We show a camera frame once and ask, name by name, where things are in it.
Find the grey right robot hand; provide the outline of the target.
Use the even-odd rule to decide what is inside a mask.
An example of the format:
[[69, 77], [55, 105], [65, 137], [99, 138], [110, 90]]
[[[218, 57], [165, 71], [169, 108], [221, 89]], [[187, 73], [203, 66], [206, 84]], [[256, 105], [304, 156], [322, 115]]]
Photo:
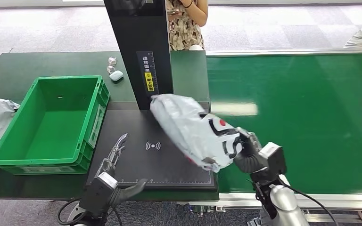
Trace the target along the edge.
[[233, 159], [238, 169], [243, 173], [251, 174], [264, 168], [263, 161], [258, 154], [262, 146], [255, 133], [240, 129], [239, 138], [242, 150]]

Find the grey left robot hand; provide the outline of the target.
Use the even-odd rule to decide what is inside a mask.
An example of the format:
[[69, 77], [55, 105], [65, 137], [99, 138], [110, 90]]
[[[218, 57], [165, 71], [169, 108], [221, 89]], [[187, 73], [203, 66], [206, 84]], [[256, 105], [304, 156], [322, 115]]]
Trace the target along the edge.
[[147, 179], [139, 179], [135, 185], [120, 188], [120, 181], [115, 179], [116, 167], [120, 156], [125, 150], [127, 137], [127, 133], [119, 137], [108, 156], [101, 161], [92, 181], [92, 185], [103, 190], [103, 197], [107, 199], [107, 204], [112, 207], [141, 193], [148, 182]]

